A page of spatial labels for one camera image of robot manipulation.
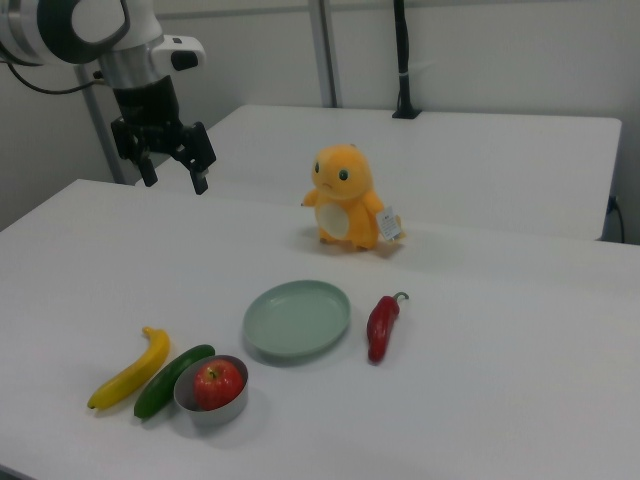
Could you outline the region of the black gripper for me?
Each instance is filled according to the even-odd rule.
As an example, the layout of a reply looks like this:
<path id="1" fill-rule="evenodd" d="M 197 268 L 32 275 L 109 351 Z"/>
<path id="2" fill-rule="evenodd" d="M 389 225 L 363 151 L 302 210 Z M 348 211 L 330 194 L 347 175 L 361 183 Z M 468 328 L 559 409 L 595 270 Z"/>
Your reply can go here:
<path id="1" fill-rule="evenodd" d="M 205 193 L 206 175 L 217 157 L 201 122 L 183 127 L 171 77 L 113 93 L 121 113 L 111 122 L 117 153 L 137 167 L 144 185 L 157 182 L 150 152 L 164 153 L 189 171 L 197 195 Z"/>

